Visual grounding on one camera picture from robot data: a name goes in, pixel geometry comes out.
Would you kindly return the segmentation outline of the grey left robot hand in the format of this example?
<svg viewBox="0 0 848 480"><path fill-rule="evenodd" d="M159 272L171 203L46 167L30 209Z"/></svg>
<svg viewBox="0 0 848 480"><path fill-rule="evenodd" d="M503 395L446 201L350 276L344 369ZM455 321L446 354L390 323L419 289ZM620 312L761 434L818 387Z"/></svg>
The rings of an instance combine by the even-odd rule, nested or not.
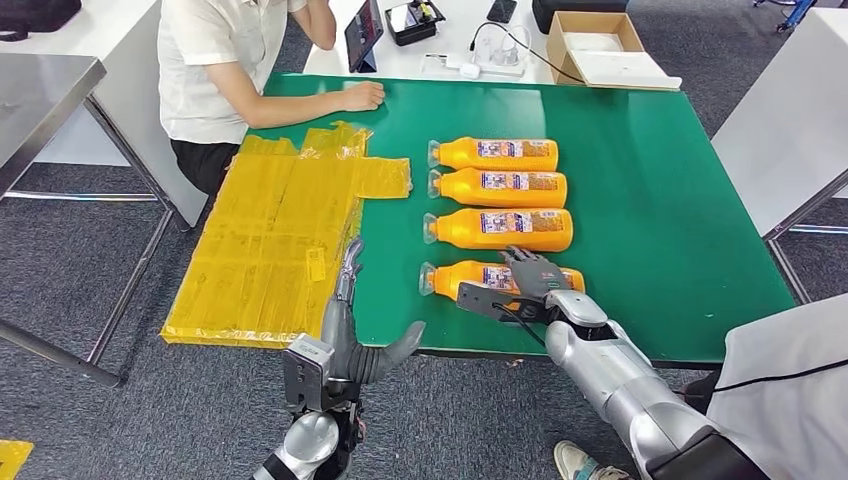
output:
<svg viewBox="0 0 848 480"><path fill-rule="evenodd" d="M426 328L424 321L413 322L405 333L385 347L365 346L355 334L353 304L357 275L362 268L358 256L364 248L359 236L346 247L322 319L321 340L334 349L330 376L360 385L384 378L409 358L420 346Z"/></svg>

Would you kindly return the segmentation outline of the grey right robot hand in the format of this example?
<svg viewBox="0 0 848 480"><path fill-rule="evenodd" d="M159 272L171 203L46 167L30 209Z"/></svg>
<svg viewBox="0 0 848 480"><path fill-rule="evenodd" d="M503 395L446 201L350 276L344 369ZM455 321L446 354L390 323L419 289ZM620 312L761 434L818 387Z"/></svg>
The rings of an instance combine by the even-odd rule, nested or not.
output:
<svg viewBox="0 0 848 480"><path fill-rule="evenodd" d="M544 256L514 245L508 246L500 255L524 297L543 300L551 291L572 289L562 270Z"/></svg>

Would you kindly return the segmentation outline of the seated person's right hand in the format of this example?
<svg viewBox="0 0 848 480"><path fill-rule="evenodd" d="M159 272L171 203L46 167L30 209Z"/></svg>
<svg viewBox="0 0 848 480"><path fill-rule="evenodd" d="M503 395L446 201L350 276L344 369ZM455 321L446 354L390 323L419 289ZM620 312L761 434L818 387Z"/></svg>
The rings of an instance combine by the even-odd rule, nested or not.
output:
<svg viewBox="0 0 848 480"><path fill-rule="evenodd" d="M385 101L382 83L364 81L346 87L342 94L342 110L347 112L373 111Z"/></svg>

